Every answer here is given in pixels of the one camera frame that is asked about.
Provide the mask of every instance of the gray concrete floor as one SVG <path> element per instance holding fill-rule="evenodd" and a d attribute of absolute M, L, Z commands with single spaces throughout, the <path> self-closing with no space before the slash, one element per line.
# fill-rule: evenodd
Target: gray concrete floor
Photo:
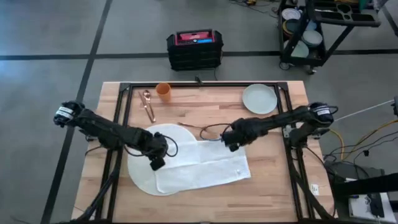
<path fill-rule="evenodd" d="M 395 2 L 387 6 L 398 22 Z M 89 54 L 104 5 L 105 0 L 0 1 L 0 55 Z M 270 11 L 277 5 L 259 9 Z M 339 50 L 398 49 L 398 37 L 382 12 L 380 20 L 379 28 L 355 28 Z M 278 50 L 276 19 L 227 0 L 114 0 L 98 53 L 166 52 L 168 35 L 202 28 L 219 30 L 225 51 Z M 323 30 L 330 46 L 342 27 L 324 26 Z M 335 116 L 340 118 L 398 95 L 397 61 L 394 54 L 334 55 L 316 75 L 308 76 L 301 68 L 282 71 L 278 57 L 225 57 L 216 75 L 219 80 L 303 80 L 310 101 L 338 105 Z M 0 60 L 0 223 L 17 223 L 13 217 L 40 222 L 65 137 L 65 130 L 55 127 L 52 117 L 61 102 L 76 98 L 86 63 L 87 59 Z M 83 101 L 95 109 L 106 81 L 193 80 L 195 75 L 213 79 L 209 71 L 174 72 L 167 58 L 98 59 Z M 354 144 L 393 119 L 386 104 L 337 121 L 332 128 L 345 143 Z M 396 129 L 396 125 L 383 129 L 373 139 Z M 397 142 L 374 149 L 358 164 L 398 172 Z M 321 144 L 324 153 L 339 146 L 332 134 L 326 134 Z M 83 136 L 75 133 L 53 222 L 70 218 L 86 147 Z"/>

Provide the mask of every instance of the folded napkin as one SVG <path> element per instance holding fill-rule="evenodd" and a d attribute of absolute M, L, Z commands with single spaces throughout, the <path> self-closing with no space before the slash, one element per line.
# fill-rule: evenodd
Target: folded napkin
<path fill-rule="evenodd" d="M 169 154 L 175 146 L 169 145 Z M 231 152 L 221 141 L 192 141 L 178 145 L 175 157 L 155 172 L 157 190 L 162 193 L 199 189 L 250 178 L 243 147 Z"/>

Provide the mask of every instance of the white plate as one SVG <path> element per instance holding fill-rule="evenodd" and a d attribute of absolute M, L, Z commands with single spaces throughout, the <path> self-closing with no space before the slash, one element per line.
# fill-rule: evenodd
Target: white plate
<path fill-rule="evenodd" d="M 147 128 L 147 131 L 152 134 L 155 134 L 158 131 L 159 133 L 174 139 L 177 144 L 196 141 L 196 138 L 190 131 L 176 124 L 157 124 Z M 167 140 L 167 143 L 169 144 L 169 147 L 171 145 L 174 146 L 174 143 L 169 139 Z M 130 150 L 131 153 L 139 154 L 137 150 L 130 148 L 127 149 Z M 137 187 L 148 194 L 156 196 L 175 194 L 176 192 L 162 193 L 157 190 L 155 171 L 150 168 L 149 163 L 150 160 L 146 156 L 134 157 L 128 155 L 127 168 L 132 181 L 137 185 Z"/>
<path fill-rule="evenodd" d="M 283 17 L 285 20 L 289 20 L 289 19 L 300 19 L 301 13 L 300 13 L 298 10 L 288 8 L 288 9 L 284 9 L 284 10 L 282 11 L 282 17 Z"/>
<path fill-rule="evenodd" d="M 322 35 L 315 30 L 306 30 L 303 33 L 303 40 L 312 46 L 318 46 L 322 43 L 323 38 Z"/>
<path fill-rule="evenodd" d="M 286 47 L 288 42 L 289 42 L 288 40 L 286 40 L 284 42 L 284 48 Z M 309 53 L 310 53 L 310 49 L 308 49 L 308 47 L 305 45 L 304 42 L 299 40 L 297 42 L 296 48 L 293 49 L 292 57 L 303 57 L 303 58 L 306 58 L 306 57 L 308 57 Z"/>
<path fill-rule="evenodd" d="M 243 91 L 243 104 L 256 114 L 267 114 L 277 105 L 277 98 L 273 89 L 263 84 L 249 85 Z"/>

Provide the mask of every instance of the metal cart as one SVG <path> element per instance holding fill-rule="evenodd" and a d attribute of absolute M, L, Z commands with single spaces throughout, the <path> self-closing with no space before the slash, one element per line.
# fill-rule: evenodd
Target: metal cart
<path fill-rule="evenodd" d="M 335 2 L 334 0 L 306 0 L 305 6 L 288 5 L 287 0 L 282 0 L 278 8 L 278 26 L 279 26 L 279 44 L 280 44 L 280 64 L 283 70 L 288 70 L 291 66 L 305 66 L 309 75 L 316 72 L 316 67 L 321 67 L 342 43 L 345 37 L 356 26 L 379 27 L 380 21 L 376 10 L 372 6 L 366 6 L 359 10 L 358 4 Z M 282 11 L 286 8 L 297 8 L 302 11 L 302 15 L 298 22 L 298 27 L 294 31 L 290 41 L 284 47 L 284 42 L 289 37 L 284 34 L 282 24 L 285 19 L 282 17 Z M 340 34 L 335 43 L 326 50 L 325 39 L 317 47 L 309 47 L 310 53 L 308 57 L 293 57 L 292 52 L 310 21 L 317 24 L 318 31 L 322 37 L 322 23 L 346 26 L 346 29 Z"/>

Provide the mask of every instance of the yellow cable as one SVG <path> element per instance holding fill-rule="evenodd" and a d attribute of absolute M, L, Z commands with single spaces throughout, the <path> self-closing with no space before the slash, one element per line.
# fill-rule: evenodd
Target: yellow cable
<path fill-rule="evenodd" d="M 335 131 L 335 130 L 333 130 L 333 129 L 330 129 L 330 131 L 331 131 L 333 134 L 335 134 L 335 135 L 338 137 L 338 139 L 340 140 L 340 145 L 341 145 L 341 159 L 343 159 L 343 153 L 344 153 L 344 141 L 343 141 L 343 138 L 341 137 L 341 135 L 340 135 L 337 131 Z"/>
<path fill-rule="evenodd" d="M 386 124 L 383 124 L 382 126 L 378 127 L 377 129 L 375 129 L 375 130 L 371 131 L 370 133 L 365 134 L 364 136 L 362 136 L 359 139 L 359 141 L 355 144 L 355 147 L 349 152 L 349 154 L 344 159 L 343 159 L 343 154 L 341 154 L 341 160 L 343 161 L 343 160 L 347 159 L 353 152 L 355 152 L 356 147 L 359 146 L 363 141 L 365 141 L 372 134 L 374 134 L 374 133 L 378 132 L 379 130 L 381 130 L 382 128 L 385 128 L 385 127 L 389 126 L 390 124 L 394 124 L 394 123 L 398 123 L 398 119 L 390 121 L 390 122 L 388 122 Z"/>

